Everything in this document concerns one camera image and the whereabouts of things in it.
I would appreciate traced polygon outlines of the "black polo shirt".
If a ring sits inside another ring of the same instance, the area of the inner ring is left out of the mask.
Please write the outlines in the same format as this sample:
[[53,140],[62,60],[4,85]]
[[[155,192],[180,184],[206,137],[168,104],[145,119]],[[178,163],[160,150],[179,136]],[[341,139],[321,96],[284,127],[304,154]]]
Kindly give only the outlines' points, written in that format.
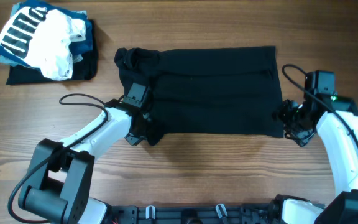
[[152,146],[168,133],[283,137],[273,117],[282,103],[274,46],[120,48],[114,61],[125,93],[135,84],[148,91],[141,133]]

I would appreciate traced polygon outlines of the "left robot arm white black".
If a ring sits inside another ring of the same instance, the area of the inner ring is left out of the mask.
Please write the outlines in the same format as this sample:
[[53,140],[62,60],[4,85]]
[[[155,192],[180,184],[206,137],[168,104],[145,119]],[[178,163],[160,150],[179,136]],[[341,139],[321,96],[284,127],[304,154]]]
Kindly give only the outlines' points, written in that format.
[[101,114],[83,129],[60,141],[43,139],[36,145],[26,175],[8,200],[41,217],[39,223],[114,223],[111,206],[90,197],[94,163],[118,140],[131,145],[144,139],[145,101],[135,97],[100,101]]

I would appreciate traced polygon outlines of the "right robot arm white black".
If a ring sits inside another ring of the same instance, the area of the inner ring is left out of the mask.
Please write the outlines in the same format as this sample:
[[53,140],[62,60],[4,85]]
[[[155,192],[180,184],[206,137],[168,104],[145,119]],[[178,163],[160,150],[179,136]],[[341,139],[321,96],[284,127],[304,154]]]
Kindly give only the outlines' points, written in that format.
[[358,110],[350,98],[318,94],[302,104],[285,100],[276,118],[285,135],[305,146],[318,135],[333,173],[335,199],[318,208],[300,199],[285,199],[281,219],[285,223],[358,223]]

